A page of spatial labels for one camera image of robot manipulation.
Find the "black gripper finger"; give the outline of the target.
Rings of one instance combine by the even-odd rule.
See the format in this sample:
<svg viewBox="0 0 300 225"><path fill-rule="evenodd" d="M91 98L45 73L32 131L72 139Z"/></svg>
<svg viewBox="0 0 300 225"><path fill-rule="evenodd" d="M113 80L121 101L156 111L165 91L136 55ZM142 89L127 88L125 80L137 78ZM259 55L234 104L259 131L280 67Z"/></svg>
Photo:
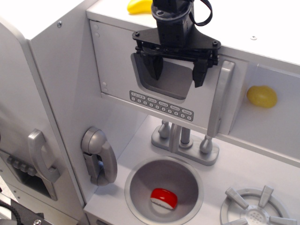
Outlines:
<svg viewBox="0 0 300 225"><path fill-rule="evenodd" d="M142 60L150 76L158 81L163 69L163 58L161 56L143 54Z"/></svg>
<svg viewBox="0 0 300 225"><path fill-rule="evenodd" d="M207 60L199 59L194 62L192 76L196 88L201 87L203 85L207 70L208 70Z"/></svg>

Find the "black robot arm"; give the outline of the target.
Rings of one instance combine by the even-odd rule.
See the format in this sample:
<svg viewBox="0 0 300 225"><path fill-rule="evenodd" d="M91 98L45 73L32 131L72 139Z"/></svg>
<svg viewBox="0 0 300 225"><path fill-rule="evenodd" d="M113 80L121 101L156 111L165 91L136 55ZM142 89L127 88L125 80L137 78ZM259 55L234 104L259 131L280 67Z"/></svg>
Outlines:
<svg viewBox="0 0 300 225"><path fill-rule="evenodd" d="M192 0L155 0L151 12L157 27L133 33L136 53L150 76L159 80L164 58L190 61L194 64L195 87L201 87L207 70L218 64L221 43L202 34L197 27L207 25L213 14L196 22Z"/></svg>

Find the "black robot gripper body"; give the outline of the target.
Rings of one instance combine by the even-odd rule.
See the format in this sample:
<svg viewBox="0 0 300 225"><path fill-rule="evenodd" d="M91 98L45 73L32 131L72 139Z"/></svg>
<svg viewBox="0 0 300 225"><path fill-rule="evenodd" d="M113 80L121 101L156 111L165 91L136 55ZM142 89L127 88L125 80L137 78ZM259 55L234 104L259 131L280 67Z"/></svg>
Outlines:
<svg viewBox="0 0 300 225"><path fill-rule="evenodd" d="M212 15L203 22L196 22L193 4L152 4L151 13L157 26L133 33L137 50L177 60L203 59L208 61L209 67L218 64L221 43L197 29L207 25Z"/></svg>

